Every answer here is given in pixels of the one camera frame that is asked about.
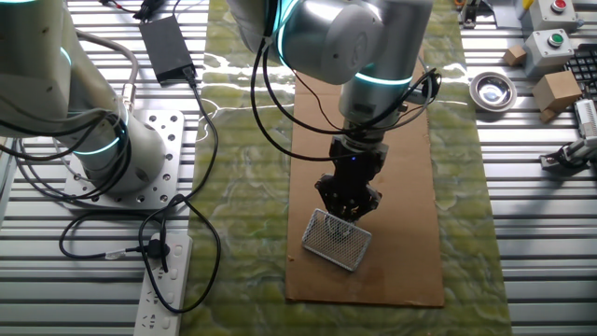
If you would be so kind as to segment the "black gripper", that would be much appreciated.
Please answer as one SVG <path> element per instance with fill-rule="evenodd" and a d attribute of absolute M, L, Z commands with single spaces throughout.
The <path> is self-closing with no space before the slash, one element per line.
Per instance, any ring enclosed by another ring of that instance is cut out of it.
<path fill-rule="evenodd" d="M 334 136 L 329 155 L 334 158 L 333 175 L 322 175 L 316 182 L 327 212 L 351 222 L 376 210 L 382 194 L 369 182 L 378 174 L 386 160 L 388 146 L 382 142 L 360 144 L 344 136 Z M 343 189 L 359 189 L 349 201 Z"/>

